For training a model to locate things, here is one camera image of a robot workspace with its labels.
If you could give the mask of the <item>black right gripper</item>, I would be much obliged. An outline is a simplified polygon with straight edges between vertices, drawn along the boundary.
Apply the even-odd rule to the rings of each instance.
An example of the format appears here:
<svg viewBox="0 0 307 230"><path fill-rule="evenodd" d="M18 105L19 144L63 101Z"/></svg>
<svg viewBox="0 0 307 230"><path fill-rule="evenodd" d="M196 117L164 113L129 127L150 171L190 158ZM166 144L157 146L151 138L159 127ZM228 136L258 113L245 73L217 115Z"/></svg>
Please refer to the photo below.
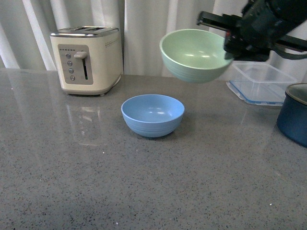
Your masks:
<svg viewBox="0 0 307 230"><path fill-rule="evenodd" d="M202 11L197 24L225 31L226 60L264 62L270 51L284 59L307 57L307 42L288 33L307 20L305 0L250 0L241 16Z"/></svg>

